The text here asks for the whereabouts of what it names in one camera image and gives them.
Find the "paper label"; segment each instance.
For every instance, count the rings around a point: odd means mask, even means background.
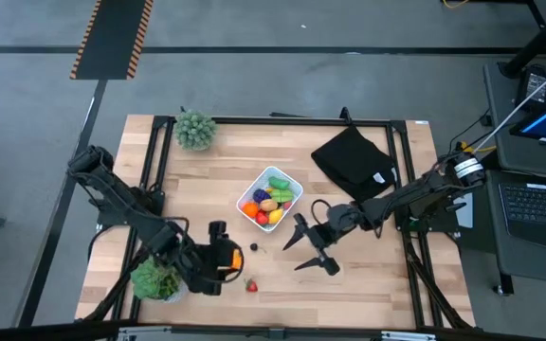
[[[379,184],[384,184],[385,183],[385,179],[383,178],[382,175],[380,175],[380,173],[376,173],[373,178]]]
[[[538,185],[538,184],[526,184],[528,188],[536,188],[536,189],[546,189],[546,185]]]

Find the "wooden table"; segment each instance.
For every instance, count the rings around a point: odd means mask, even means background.
[[[119,146],[115,173],[128,185],[137,186],[151,131],[153,116],[128,116]],[[436,159],[431,131],[425,121],[407,121],[416,176]],[[307,239],[282,251],[294,231],[288,214],[277,229],[264,233],[235,208],[237,199],[267,166],[276,166],[299,181],[302,197],[291,214],[301,212],[310,224],[311,203],[350,201],[331,183],[311,159],[310,153],[343,127],[221,124],[208,151],[190,153],[173,142],[163,190],[164,215],[186,216],[191,236],[207,242],[208,223],[227,222],[227,232],[246,253],[242,277],[225,284],[220,296],[189,294],[175,304],[143,300],[139,321],[153,323],[286,326],[318,328],[412,329],[414,317],[407,279],[407,265],[393,217],[387,220],[382,238],[355,230],[330,248],[340,272],[329,277],[321,268],[293,269],[315,256]],[[359,128],[384,153],[389,152],[385,129]],[[159,155],[161,140],[155,149]],[[398,134],[395,145],[404,184],[407,174]],[[156,166],[151,179],[155,178]],[[325,217],[324,208],[316,213]],[[76,317],[91,313],[117,280],[128,236],[127,226],[110,230],[94,245]],[[249,250],[256,242],[261,249]],[[461,317],[473,324],[471,304],[456,245],[441,233],[428,235],[436,282]],[[246,293],[244,279],[254,278],[257,294]],[[427,290],[420,285],[426,321],[432,325]],[[129,316],[132,291],[124,299],[122,317]]]

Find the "green plant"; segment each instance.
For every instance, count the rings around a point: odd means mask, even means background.
[[[165,299],[178,290],[182,280],[176,269],[165,268],[149,257],[130,275],[138,298]]]
[[[188,151],[203,151],[212,143],[216,134],[216,123],[198,111],[189,110],[176,118],[176,139]]]

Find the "black cloth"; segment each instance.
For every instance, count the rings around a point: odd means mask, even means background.
[[[359,203],[395,183],[392,159],[353,125],[312,152],[311,157],[332,182]]]

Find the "concrete floor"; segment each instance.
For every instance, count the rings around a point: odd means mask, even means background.
[[[77,45],[93,5],[0,0],[0,45]],[[521,5],[159,0],[145,45],[520,46],[537,30]],[[68,79],[74,58],[0,55],[0,215],[8,218],[0,229],[0,328],[13,319],[96,86]],[[502,58],[143,55],[133,81],[108,82],[90,142],[116,151],[126,115],[175,114],[180,105],[212,115],[311,117],[336,117],[348,106],[354,117],[426,119],[444,153],[487,108],[482,66],[491,60]],[[477,126],[464,139],[482,132]],[[73,319],[95,220],[77,192],[36,324]],[[464,271],[478,326],[546,337],[546,282],[516,278],[518,294],[502,298],[489,289],[498,281],[494,256],[465,251]]]

